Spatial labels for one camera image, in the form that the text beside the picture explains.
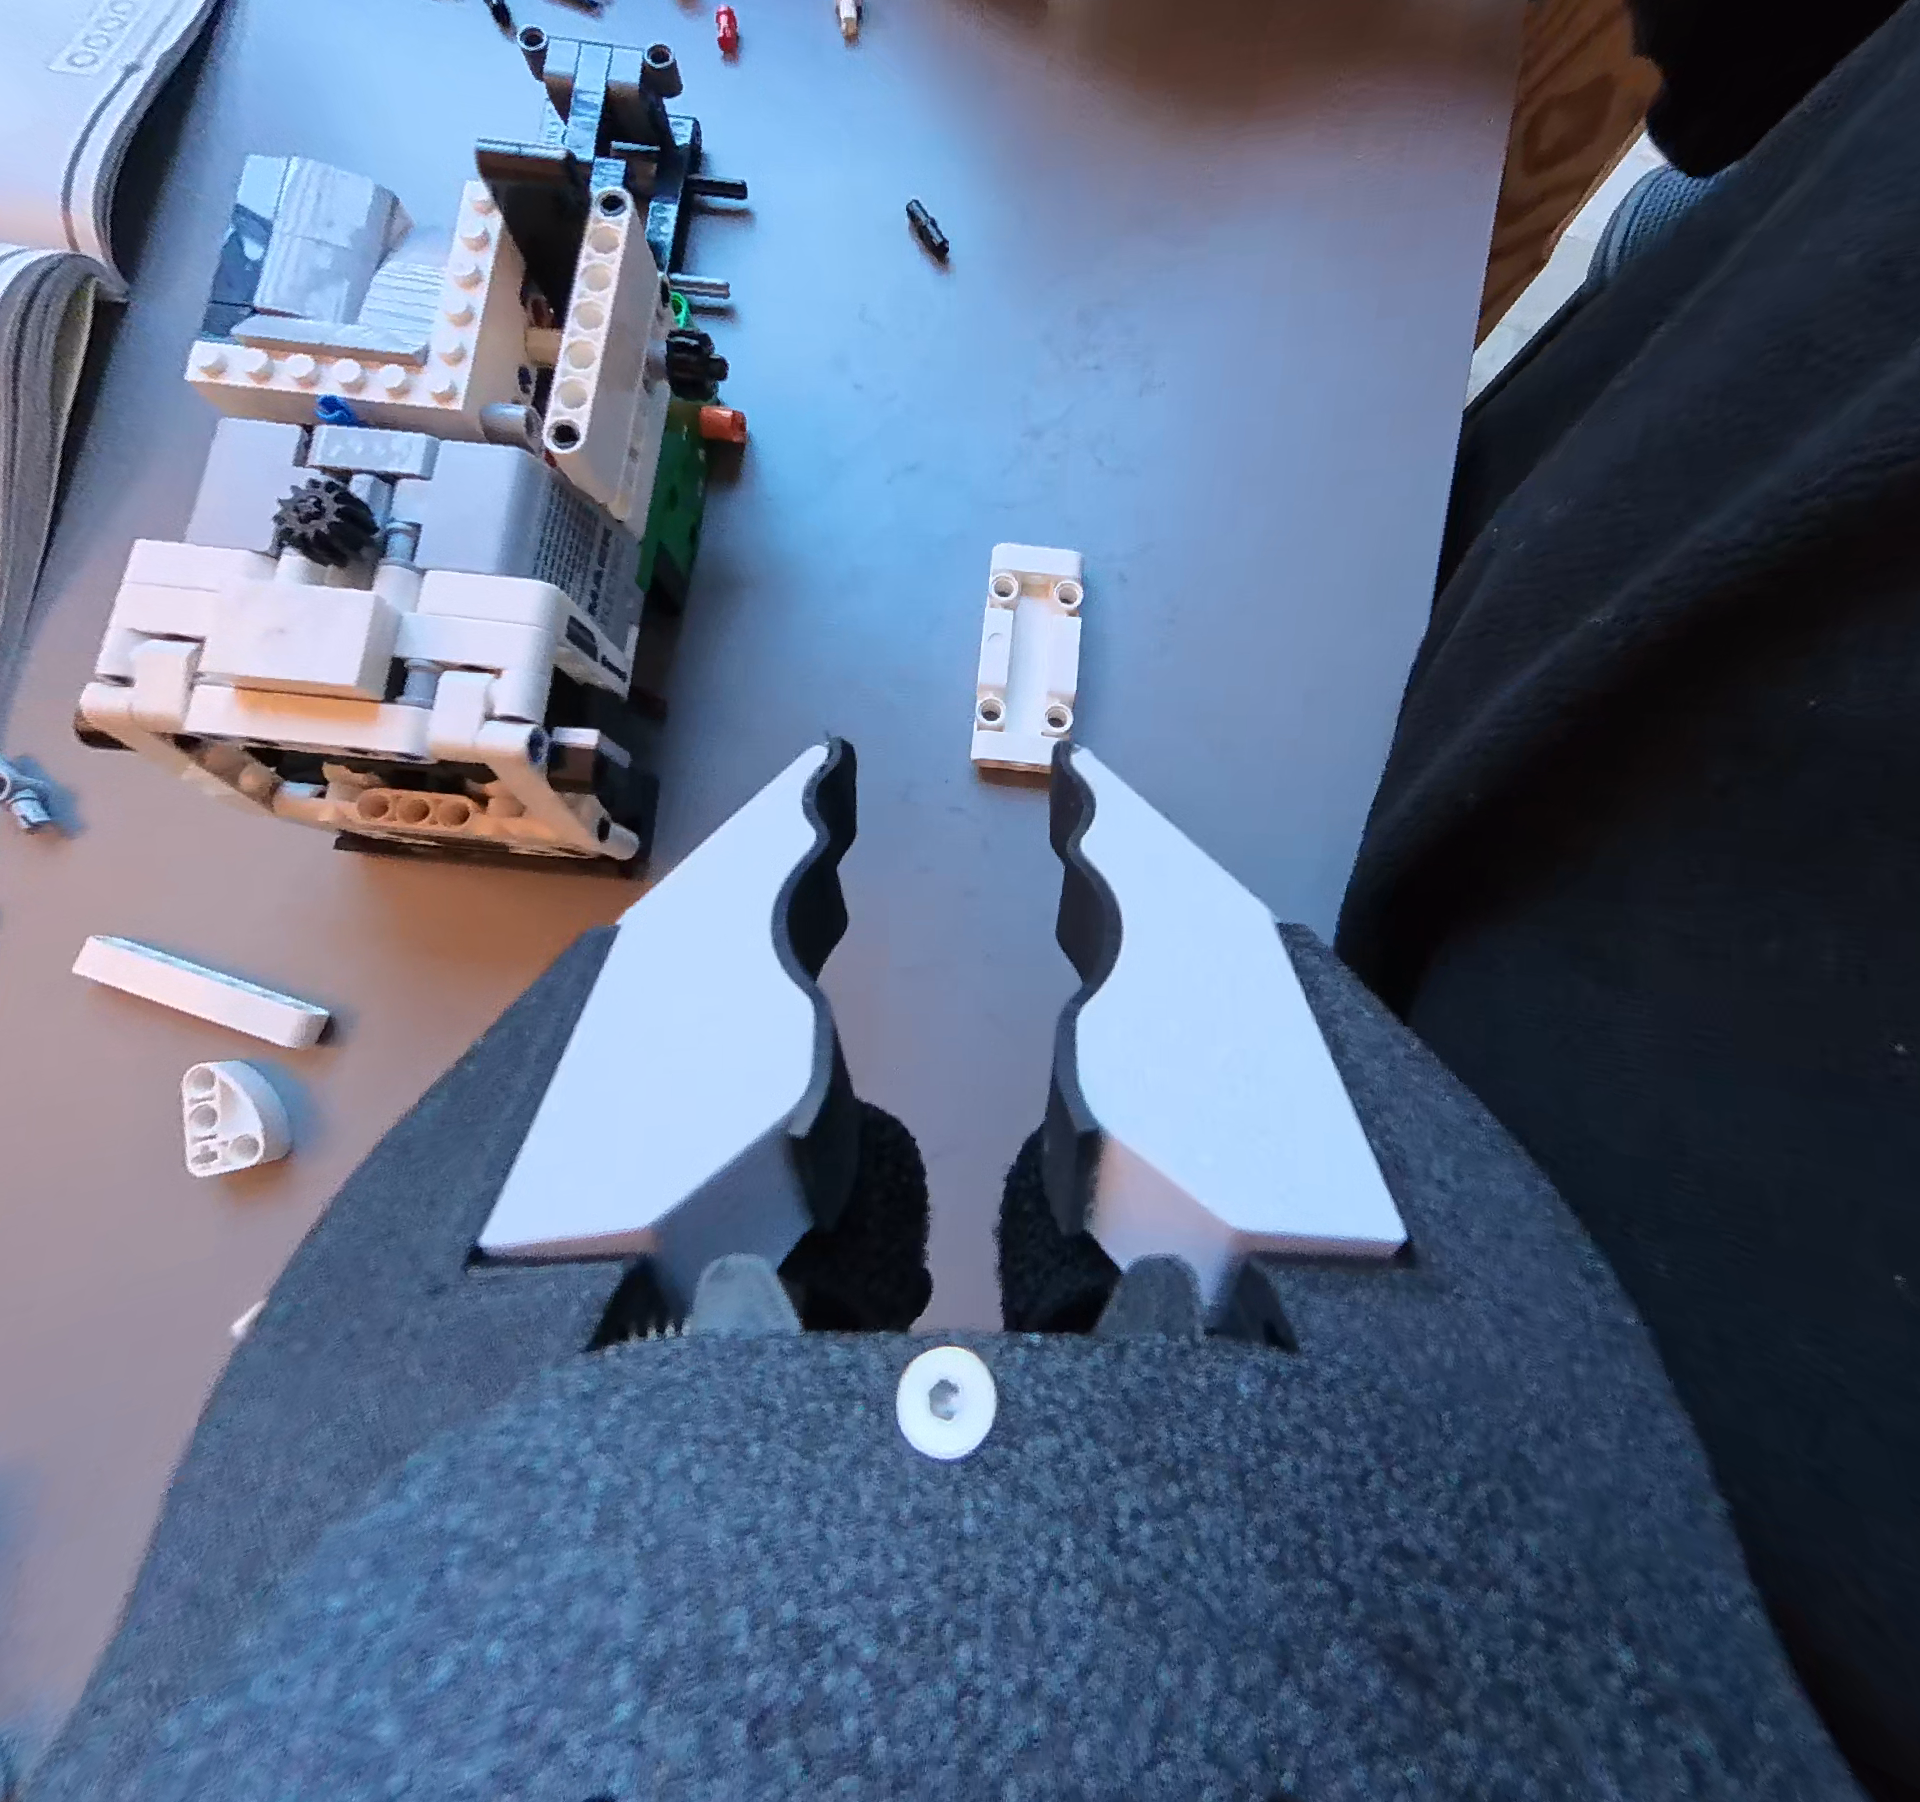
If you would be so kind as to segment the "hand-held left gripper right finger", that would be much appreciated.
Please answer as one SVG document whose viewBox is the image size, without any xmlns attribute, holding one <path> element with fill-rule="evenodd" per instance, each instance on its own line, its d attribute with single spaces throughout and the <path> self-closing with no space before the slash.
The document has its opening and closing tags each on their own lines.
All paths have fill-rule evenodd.
<svg viewBox="0 0 1920 1802">
<path fill-rule="evenodd" d="M 1235 1330 L 1255 1258 L 1391 1259 L 1406 1228 L 1273 914 L 1080 745 L 1059 745 L 1043 1193 L 1121 1270 L 1172 1258 Z"/>
</svg>

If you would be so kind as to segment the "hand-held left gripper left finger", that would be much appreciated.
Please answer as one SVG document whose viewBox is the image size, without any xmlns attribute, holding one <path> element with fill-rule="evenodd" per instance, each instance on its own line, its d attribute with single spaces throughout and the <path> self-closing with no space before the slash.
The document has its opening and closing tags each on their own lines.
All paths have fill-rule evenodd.
<svg viewBox="0 0 1920 1802">
<path fill-rule="evenodd" d="M 848 1209 L 860 1106 L 819 978 L 848 929 L 856 757 L 806 748 L 613 929 L 475 1242 L 486 1261 L 650 1259 L 674 1301 Z"/>
</svg>

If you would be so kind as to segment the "white lego panel with holes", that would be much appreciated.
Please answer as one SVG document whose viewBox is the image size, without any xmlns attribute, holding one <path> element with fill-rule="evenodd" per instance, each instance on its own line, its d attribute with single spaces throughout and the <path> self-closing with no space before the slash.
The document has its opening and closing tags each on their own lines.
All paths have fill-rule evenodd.
<svg viewBox="0 0 1920 1802">
<path fill-rule="evenodd" d="M 995 545 L 974 677 L 976 770 L 1050 772 L 1072 731 L 1084 597 L 1079 552 Z"/>
</svg>

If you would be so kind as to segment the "white lego truck model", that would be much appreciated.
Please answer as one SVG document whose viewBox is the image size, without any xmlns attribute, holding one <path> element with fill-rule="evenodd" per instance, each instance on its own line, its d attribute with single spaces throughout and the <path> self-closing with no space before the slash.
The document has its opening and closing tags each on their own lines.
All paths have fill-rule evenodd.
<svg viewBox="0 0 1920 1802">
<path fill-rule="evenodd" d="M 629 875 L 659 781 L 635 677 L 683 610 L 711 446 L 683 301 L 703 173 L 668 44 L 517 41 L 541 132 L 485 139 L 443 240 L 312 158 L 245 163 L 188 383 L 219 411 L 178 541 L 133 543 L 76 741 L 358 854 Z"/>
</svg>

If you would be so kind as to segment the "white curved lego panel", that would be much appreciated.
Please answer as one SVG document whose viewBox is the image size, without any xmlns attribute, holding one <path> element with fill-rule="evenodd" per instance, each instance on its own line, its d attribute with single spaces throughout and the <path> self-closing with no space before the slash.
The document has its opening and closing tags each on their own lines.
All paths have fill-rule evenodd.
<svg viewBox="0 0 1920 1802">
<path fill-rule="evenodd" d="M 293 1123 L 271 1078 L 245 1061 L 206 1061 L 180 1077 L 185 1169 L 198 1180 L 271 1166 L 293 1151 Z"/>
</svg>

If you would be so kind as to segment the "flat white lego beam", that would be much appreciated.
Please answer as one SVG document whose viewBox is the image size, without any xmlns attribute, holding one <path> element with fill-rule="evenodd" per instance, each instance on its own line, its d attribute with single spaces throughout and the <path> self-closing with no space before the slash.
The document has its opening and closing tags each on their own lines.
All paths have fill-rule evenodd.
<svg viewBox="0 0 1920 1802">
<path fill-rule="evenodd" d="M 332 1023 L 319 1004 L 112 934 L 91 934 L 70 970 L 117 994 L 283 1050 L 319 1046 Z"/>
</svg>

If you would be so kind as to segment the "person's black clothing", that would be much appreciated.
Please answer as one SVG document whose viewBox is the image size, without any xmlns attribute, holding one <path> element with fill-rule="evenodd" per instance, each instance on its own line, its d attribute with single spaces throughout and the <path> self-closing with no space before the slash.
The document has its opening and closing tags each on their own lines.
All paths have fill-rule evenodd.
<svg viewBox="0 0 1920 1802">
<path fill-rule="evenodd" d="M 1916 1798 L 1919 8 L 1627 6 L 1707 187 L 1468 415 L 1337 951 L 1610 1258 Z"/>
</svg>

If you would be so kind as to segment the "open instruction booklet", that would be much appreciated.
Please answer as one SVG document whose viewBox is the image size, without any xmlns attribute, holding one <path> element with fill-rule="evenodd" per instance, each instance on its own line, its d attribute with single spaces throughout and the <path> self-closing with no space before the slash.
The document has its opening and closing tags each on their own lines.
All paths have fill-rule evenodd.
<svg viewBox="0 0 1920 1802">
<path fill-rule="evenodd" d="M 126 295 L 111 206 L 130 135 L 219 0 L 2 0 L 2 658 L 52 533 L 91 316 Z"/>
</svg>

